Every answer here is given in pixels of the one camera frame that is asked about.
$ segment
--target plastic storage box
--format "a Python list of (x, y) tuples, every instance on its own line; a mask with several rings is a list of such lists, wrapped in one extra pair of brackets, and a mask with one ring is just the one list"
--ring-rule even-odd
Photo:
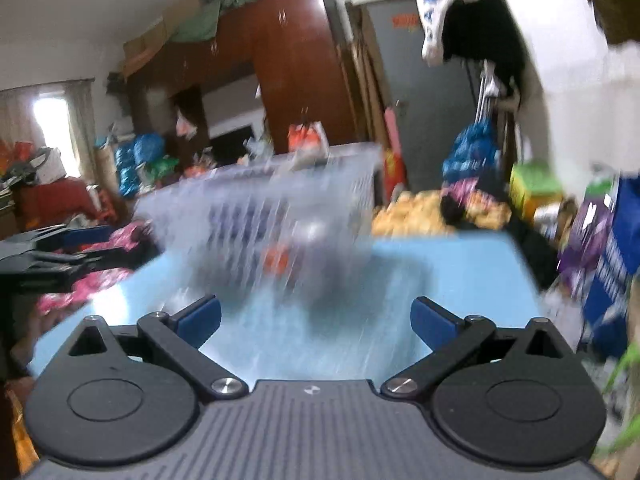
[(293, 154), (226, 166), (141, 197), (135, 216), (153, 222), (164, 250), (187, 252), (222, 282), (273, 283), (309, 298), (347, 281), (370, 233), (374, 173), (382, 150), (330, 148), (326, 161)]

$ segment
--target light blue table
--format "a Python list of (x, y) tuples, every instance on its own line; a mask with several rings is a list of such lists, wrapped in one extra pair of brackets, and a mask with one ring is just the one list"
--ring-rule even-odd
[(165, 253), (44, 335), (31, 370), (44, 370), (84, 316), (134, 324), (208, 292), (222, 302), (222, 325), (200, 351), (249, 386), (258, 379), (371, 379), (379, 387), (430, 352), (409, 322), (417, 296), (498, 326), (523, 327), (540, 314), (526, 265), (509, 238), (493, 233), (376, 241), (362, 275), (315, 304), (281, 304), (265, 293), (241, 298), (211, 287), (202, 269)]

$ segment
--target red plastic bag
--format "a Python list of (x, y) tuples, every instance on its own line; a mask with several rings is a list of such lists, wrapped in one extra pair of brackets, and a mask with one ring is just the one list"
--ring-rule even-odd
[(289, 152), (329, 152), (329, 142), (322, 123), (299, 124), (289, 127)]
[(33, 153), (33, 143), (17, 140), (14, 144), (14, 159), (27, 162)]

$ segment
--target red fabric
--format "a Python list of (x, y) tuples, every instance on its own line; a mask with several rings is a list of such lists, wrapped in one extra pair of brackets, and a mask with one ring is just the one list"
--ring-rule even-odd
[(100, 211), (102, 220), (107, 222), (107, 224), (115, 224), (118, 221), (118, 214), (113, 206), (109, 192), (101, 189), (98, 191), (98, 197), (100, 197), (100, 206), (102, 207), (102, 211)]
[(101, 249), (116, 249), (121, 247), (125, 251), (129, 252), (138, 245), (138, 240), (140, 239), (140, 235), (134, 237), (134, 231), (138, 228), (142, 229), (144, 225), (144, 222), (132, 222), (125, 225), (122, 229), (118, 229), (111, 233), (109, 240), (106, 242), (90, 244), (82, 251), (97, 251)]
[(40, 296), (37, 303), (38, 312), (41, 316), (45, 316), (51, 310), (71, 308), (72, 312), (74, 312), (78, 306), (85, 304), (101, 290), (106, 290), (116, 285), (132, 274), (132, 270), (118, 268), (90, 272), (73, 284), (71, 292), (43, 294)]
[(14, 199), (25, 231), (62, 224), (80, 213), (90, 220), (100, 219), (86, 184), (80, 178), (67, 177), (52, 184), (24, 186), (14, 191)]

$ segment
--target door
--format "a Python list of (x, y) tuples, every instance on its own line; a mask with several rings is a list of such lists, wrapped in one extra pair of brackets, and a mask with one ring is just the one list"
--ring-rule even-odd
[(365, 5), (382, 55), (402, 145), (409, 188), (438, 189), (442, 163), (457, 135), (476, 117), (477, 69), (472, 77), (459, 59), (437, 67), (422, 60), (424, 31), (405, 26), (402, 15), (418, 15), (415, 0)]

